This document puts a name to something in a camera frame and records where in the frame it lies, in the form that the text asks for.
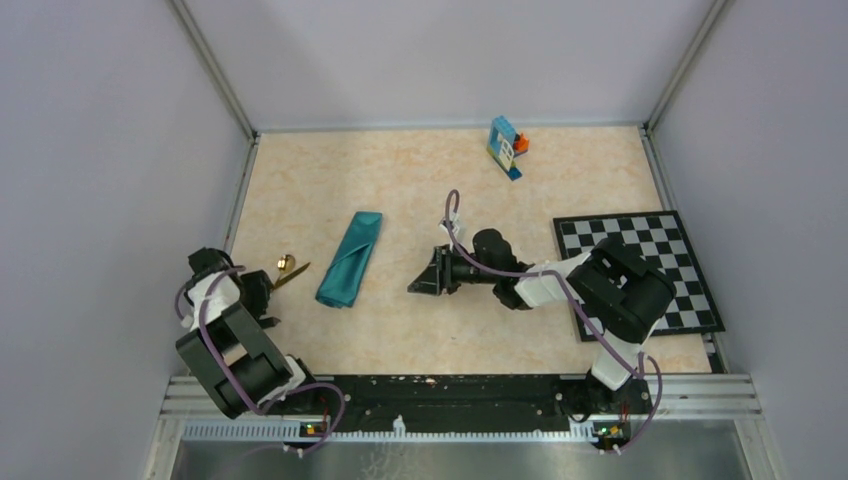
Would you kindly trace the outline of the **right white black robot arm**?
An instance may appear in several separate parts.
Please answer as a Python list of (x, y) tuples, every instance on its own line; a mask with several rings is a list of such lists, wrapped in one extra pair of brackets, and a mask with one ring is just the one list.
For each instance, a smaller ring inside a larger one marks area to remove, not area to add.
[(650, 411), (644, 351), (676, 295), (672, 281), (612, 237), (576, 257), (544, 264), (521, 262), (500, 231), (476, 233), (472, 248), (456, 241), (434, 248), (425, 269), (408, 285), (412, 294), (441, 296), (464, 284), (491, 286), (510, 310), (529, 311), (566, 302), (591, 326), (601, 347), (584, 379), (565, 386), (560, 405), (577, 421), (592, 414)]

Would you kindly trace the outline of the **colourful toy block house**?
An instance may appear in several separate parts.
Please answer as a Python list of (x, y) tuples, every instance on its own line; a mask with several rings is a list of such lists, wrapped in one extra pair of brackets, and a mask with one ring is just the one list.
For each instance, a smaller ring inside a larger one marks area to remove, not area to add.
[(491, 121), (486, 150), (511, 181), (522, 177), (516, 159), (526, 154), (529, 146), (529, 138), (518, 132), (505, 116), (495, 117)]

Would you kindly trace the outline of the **gold spoon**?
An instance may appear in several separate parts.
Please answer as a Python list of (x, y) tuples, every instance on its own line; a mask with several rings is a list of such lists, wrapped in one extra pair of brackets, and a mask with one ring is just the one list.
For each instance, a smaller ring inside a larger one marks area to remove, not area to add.
[(296, 268), (297, 261), (296, 258), (291, 254), (282, 255), (276, 264), (278, 274), (280, 278), (284, 278)]

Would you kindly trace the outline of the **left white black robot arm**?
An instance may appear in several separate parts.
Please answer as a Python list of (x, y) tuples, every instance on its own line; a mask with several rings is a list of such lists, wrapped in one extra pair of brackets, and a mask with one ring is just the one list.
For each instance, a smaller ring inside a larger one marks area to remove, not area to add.
[(272, 281), (265, 271), (246, 272), (227, 252), (210, 247), (189, 255), (188, 263), (192, 276), (175, 303), (188, 332), (176, 350), (215, 406), (230, 419), (265, 414), (277, 400), (297, 413), (314, 410), (321, 397), (315, 377), (267, 334), (280, 323), (267, 314), (272, 293), (302, 270)]

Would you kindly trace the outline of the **teal cloth napkin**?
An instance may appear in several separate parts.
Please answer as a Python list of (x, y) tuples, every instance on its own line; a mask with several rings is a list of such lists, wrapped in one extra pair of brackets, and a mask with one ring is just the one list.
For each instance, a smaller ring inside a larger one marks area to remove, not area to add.
[(358, 295), (371, 255), (376, 247), (383, 214), (356, 212), (326, 270), (315, 300), (331, 308), (351, 308)]

